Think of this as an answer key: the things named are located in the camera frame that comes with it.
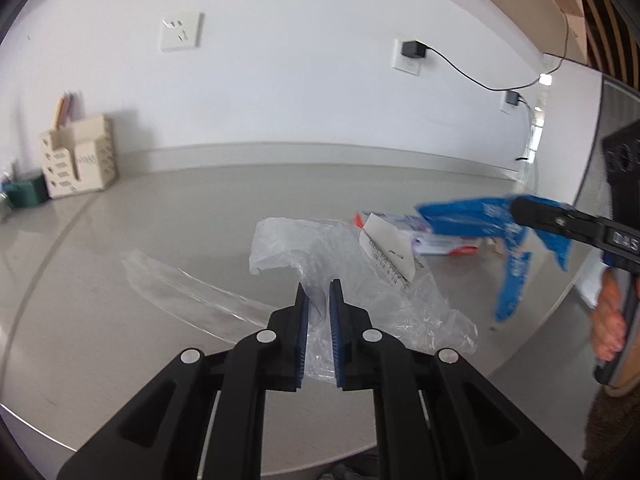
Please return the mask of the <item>person's right hand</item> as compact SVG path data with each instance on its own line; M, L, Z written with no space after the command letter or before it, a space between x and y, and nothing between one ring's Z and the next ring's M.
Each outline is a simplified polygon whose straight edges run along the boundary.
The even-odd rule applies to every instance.
M596 357L611 362L624 348L627 341L627 324L620 305L623 296L614 273L605 270L597 304L591 312L591 347Z

